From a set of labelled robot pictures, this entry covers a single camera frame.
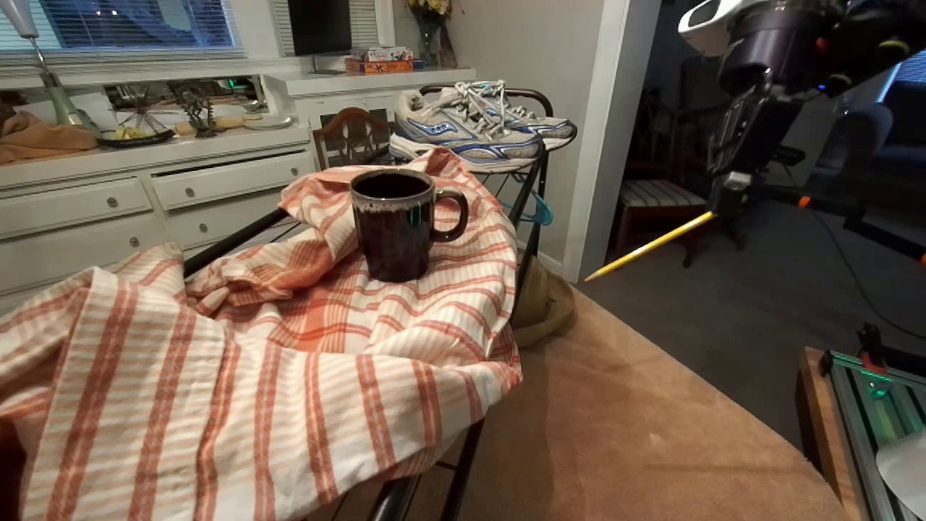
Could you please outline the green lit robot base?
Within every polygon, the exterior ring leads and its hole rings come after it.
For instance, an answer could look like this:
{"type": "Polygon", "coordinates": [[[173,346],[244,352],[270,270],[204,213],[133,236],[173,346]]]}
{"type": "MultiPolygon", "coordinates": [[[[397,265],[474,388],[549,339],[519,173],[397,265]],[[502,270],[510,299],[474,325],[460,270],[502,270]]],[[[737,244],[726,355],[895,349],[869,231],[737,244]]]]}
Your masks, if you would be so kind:
{"type": "Polygon", "coordinates": [[[926,430],[926,355],[888,346],[873,325],[856,331],[856,349],[827,349],[843,435],[871,521],[923,521],[884,478],[878,454],[926,430]]]}

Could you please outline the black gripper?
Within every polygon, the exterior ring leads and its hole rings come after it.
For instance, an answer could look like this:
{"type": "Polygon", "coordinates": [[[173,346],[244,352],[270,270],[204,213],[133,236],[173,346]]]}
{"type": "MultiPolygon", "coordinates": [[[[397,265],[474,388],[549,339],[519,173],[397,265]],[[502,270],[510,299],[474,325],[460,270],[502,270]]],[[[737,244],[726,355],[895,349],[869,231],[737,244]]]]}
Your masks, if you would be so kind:
{"type": "Polygon", "coordinates": [[[745,202],[800,111],[800,102],[761,92],[737,95],[726,106],[720,126],[710,135],[713,207],[737,207],[745,202]]]}

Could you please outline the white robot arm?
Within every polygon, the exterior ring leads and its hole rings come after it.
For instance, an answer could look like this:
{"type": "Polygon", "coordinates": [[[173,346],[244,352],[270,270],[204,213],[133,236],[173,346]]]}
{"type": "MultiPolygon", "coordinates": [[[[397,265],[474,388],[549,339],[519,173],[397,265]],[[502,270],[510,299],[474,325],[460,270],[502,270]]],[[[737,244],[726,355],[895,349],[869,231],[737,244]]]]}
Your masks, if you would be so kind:
{"type": "Polygon", "coordinates": [[[926,0],[698,0],[677,34],[719,58],[713,205],[737,202],[816,95],[843,95],[926,44],[926,0]]]}

